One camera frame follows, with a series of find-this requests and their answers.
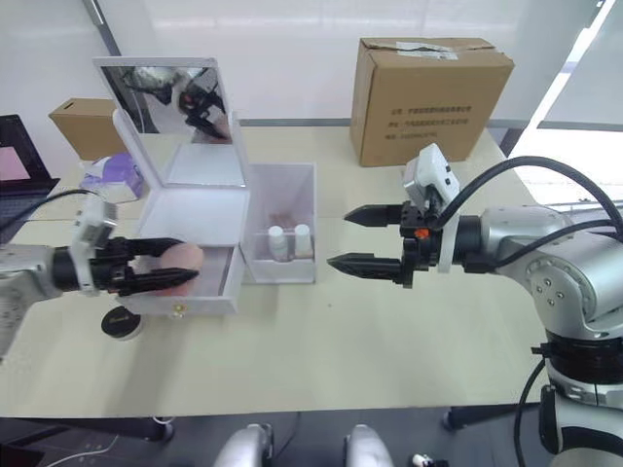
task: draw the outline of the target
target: laptop screen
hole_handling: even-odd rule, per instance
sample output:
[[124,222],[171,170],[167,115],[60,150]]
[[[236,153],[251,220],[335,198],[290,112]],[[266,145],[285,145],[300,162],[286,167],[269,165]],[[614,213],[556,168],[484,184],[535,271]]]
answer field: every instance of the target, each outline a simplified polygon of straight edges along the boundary
[[0,184],[50,179],[19,116],[0,116]]

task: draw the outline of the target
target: round object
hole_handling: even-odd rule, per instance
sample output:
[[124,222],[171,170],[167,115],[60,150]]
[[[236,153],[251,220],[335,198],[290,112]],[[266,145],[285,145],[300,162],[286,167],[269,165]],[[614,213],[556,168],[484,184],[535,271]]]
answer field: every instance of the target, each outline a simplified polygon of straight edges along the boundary
[[143,327],[139,314],[130,312],[125,306],[117,306],[108,311],[101,320],[101,330],[113,339],[127,341],[132,339]]
[[[168,248],[160,257],[160,267],[201,270],[204,260],[203,250],[195,243],[178,243]],[[195,280],[191,279],[176,287],[156,291],[158,296],[186,296],[190,293]]]
[[312,231],[307,224],[299,224],[294,228],[294,256],[297,258],[313,256]]
[[269,228],[269,250],[275,261],[288,261],[288,239],[280,226]]

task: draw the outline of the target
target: black round puck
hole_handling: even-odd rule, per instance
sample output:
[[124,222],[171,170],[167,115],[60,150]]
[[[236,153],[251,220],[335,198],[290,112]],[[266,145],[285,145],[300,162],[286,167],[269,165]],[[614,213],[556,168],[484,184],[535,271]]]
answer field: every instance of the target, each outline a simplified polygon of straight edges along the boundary
[[101,330],[111,338],[124,341],[140,332],[140,315],[131,313],[125,306],[108,311],[101,320]]

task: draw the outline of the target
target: box lid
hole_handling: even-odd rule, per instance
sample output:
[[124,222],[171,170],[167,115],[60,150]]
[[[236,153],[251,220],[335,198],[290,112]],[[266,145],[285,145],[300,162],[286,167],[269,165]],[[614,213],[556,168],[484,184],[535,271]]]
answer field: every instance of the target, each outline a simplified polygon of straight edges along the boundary
[[115,110],[115,102],[110,99],[82,99],[72,97],[59,105],[50,114],[55,117],[105,117],[110,119]]
[[513,60],[479,38],[362,38],[382,68],[513,66]]
[[115,125],[152,190],[246,186],[246,155],[216,60],[102,57],[94,63],[122,114]]

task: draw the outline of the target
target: orange part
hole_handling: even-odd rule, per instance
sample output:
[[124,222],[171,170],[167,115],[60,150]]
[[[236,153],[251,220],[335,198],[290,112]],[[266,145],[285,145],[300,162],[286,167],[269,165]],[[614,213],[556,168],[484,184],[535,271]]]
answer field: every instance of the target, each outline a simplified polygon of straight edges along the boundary
[[416,238],[419,240],[424,240],[430,237],[429,229],[416,229]]

